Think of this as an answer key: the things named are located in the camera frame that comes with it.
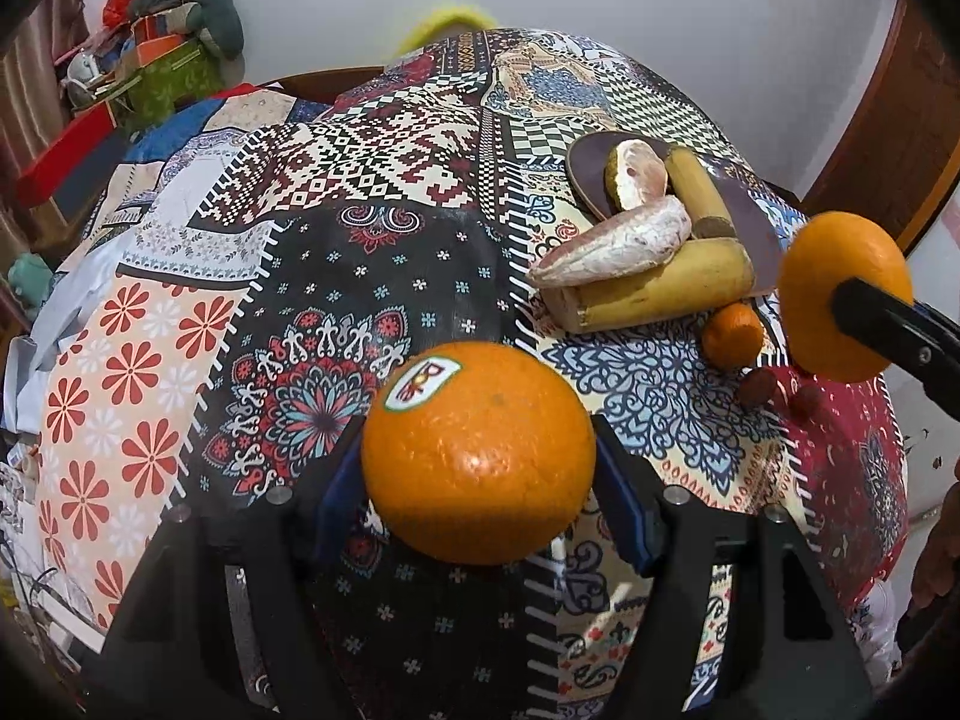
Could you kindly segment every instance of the wooden cutting board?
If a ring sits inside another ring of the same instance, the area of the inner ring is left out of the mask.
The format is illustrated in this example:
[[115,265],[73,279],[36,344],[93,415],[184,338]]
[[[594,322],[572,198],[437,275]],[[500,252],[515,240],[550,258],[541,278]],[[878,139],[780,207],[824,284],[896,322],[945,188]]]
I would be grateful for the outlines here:
[[[634,132],[603,131],[582,135],[573,143],[566,153],[566,175],[573,186],[573,191],[579,194],[597,220],[611,218],[617,213],[616,206],[607,194],[604,186],[603,171],[607,165],[610,152],[621,141],[641,140],[649,143],[656,156],[666,159],[670,151],[670,143],[637,135]],[[736,236],[750,255],[754,264],[754,288],[750,292],[751,298],[759,295],[769,295],[776,288],[776,275],[779,272],[779,263],[784,256],[776,231],[767,220],[748,191],[750,186],[760,189],[760,179],[747,170],[728,159],[697,153],[704,163],[713,184],[723,197],[727,210],[733,219]]]

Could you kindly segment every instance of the tablecloth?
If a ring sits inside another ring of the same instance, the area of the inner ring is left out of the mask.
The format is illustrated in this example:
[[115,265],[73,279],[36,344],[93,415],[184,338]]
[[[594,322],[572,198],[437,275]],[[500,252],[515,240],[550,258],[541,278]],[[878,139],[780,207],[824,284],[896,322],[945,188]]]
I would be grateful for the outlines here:
[[[199,133],[194,122],[182,145],[114,175],[88,247],[110,235],[108,218],[135,223],[136,242],[50,377],[40,527],[104,630],[164,508],[186,497],[225,511],[294,485],[391,371],[452,338],[538,356],[637,461],[710,504],[783,504],[847,607],[889,570],[905,464],[882,378],[821,383],[821,427],[785,407],[742,410],[736,376],[700,358],[703,316],[569,336],[524,279],[592,224],[563,161],[602,128],[724,157],[784,245],[803,225],[667,81],[586,38],[498,29],[415,52],[318,118],[291,116],[270,91],[235,100],[232,113],[189,109]],[[222,148],[234,156],[212,187],[165,201],[167,177]],[[795,389],[776,295],[754,308],[757,362]],[[593,717],[650,589],[592,495],[553,544],[496,576],[412,553],[364,509],[315,588],[364,712],[430,720]],[[730,595],[717,568],[690,706],[715,686]],[[544,668],[528,668],[529,653]]]

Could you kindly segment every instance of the red bag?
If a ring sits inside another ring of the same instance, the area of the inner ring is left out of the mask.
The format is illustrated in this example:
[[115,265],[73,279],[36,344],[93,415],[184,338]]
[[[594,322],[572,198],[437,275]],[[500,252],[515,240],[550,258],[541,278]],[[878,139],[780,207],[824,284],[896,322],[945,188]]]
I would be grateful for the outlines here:
[[130,0],[107,0],[104,5],[104,26],[114,29],[127,22],[127,6]]

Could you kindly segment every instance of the green box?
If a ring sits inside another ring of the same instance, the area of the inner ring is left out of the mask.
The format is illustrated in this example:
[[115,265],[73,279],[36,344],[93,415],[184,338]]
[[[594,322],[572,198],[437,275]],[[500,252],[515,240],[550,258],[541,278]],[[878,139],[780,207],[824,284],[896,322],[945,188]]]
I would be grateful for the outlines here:
[[215,95],[224,88],[220,63],[193,38],[157,57],[133,76],[127,97],[137,129],[162,124],[185,104]]

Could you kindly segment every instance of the person's hand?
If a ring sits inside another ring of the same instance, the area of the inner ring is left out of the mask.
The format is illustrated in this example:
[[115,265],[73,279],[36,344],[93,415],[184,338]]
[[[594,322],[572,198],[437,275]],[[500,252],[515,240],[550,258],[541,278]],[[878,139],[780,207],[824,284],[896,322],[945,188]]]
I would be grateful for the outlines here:
[[[960,459],[954,474],[960,480]],[[914,608],[926,608],[939,595],[953,588],[953,564],[960,557],[960,481],[950,488],[940,519],[930,531],[926,546],[917,560],[910,592]]]

